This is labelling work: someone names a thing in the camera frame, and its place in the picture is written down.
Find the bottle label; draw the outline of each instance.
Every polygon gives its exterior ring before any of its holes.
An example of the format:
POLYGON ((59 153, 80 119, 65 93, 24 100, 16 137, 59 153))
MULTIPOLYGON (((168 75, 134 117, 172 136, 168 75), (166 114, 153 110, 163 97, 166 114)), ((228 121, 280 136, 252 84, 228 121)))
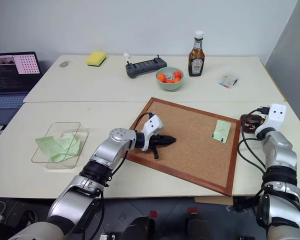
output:
POLYGON ((199 74, 202 67, 202 59, 193 59, 191 62, 192 65, 192 73, 199 74))
POLYGON ((202 41, 194 41, 193 48, 202 49, 202 41))

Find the white table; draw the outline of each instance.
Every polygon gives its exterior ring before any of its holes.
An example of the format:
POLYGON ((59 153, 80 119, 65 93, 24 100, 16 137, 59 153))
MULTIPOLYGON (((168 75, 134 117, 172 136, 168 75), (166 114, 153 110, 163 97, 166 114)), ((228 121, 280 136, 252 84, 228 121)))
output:
MULTIPOLYGON (((239 119, 241 114, 274 102, 181 102, 204 111, 239 119)), ((300 121, 286 102, 287 113, 281 132, 293 144, 298 156, 300 187, 300 121)), ((0 136, 0 197, 56 198, 89 160, 96 147, 113 128, 128 128, 146 102, 41 102, 25 103, 0 136), (35 139, 43 137, 54 122, 81 122, 88 129, 77 166, 70 170, 50 170, 31 158, 37 149, 35 139)), ((261 145, 251 148, 264 159, 261 145)), ((242 147, 242 153, 253 160, 242 147)), ((262 183, 262 174, 237 157, 233 195, 253 195, 262 183)), ((149 167, 126 161, 109 183, 104 195, 117 197, 216 196, 217 192, 170 176, 149 167)))
MULTIPOLYGON (((170 102, 284 101, 276 85, 255 56, 206 57, 200 77, 189 77, 186 56, 162 56, 168 67, 184 73, 178 91, 161 89, 156 73, 129 78, 123 56, 107 56, 100 67, 88 66, 87 55, 62 55, 24 99, 24 102, 146 102, 151 97, 170 102), (69 65, 60 67, 68 61, 69 65), (218 84, 224 74, 234 73, 239 81, 232 89, 218 84)), ((133 63, 154 56, 133 56, 133 63)))

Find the red tag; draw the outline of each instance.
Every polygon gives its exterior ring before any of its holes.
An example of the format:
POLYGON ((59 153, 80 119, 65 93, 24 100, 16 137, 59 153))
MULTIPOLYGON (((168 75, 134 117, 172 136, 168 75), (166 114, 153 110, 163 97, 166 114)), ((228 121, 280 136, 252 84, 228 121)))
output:
POLYGON ((195 207, 188 207, 187 212, 188 212, 188 214, 197 213, 198 208, 196 206, 195 207))
POLYGON ((158 212, 157 211, 150 211, 149 212, 149 218, 156 218, 158 217, 158 212))

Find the green sticky note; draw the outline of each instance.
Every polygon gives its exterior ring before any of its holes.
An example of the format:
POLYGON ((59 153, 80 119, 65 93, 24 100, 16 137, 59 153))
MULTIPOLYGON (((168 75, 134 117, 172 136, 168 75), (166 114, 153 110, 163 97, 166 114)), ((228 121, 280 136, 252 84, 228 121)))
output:
POLYGON ((80 149, 80 140, 72 132, 58 139, 53 136, 37 138, 35 142, 42 153, 54 163, 77 156, 80 149))
POLYGON ((218 120, 216 122, 215 130, 212 134, 212 138, 225 144, 230 131, 230 127, 231 127, 230 122, 218 120))
POLYGON ((53 156, 58 155, 60 152, 62 152, 64 149, 55 141, 53 136, 46 136, 37 138, 35 140, 36 144, 40 148, 41 152, 47 156, 48 158, 51 158, 53 156))

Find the laptop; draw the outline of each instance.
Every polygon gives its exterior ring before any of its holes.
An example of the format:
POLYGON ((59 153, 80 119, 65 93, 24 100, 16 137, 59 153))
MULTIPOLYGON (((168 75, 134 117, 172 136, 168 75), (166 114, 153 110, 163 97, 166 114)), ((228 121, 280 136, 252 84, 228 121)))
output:
POLYGON ((42 77, 34 51, 0 53, 0 125, 7 125, 42 77))

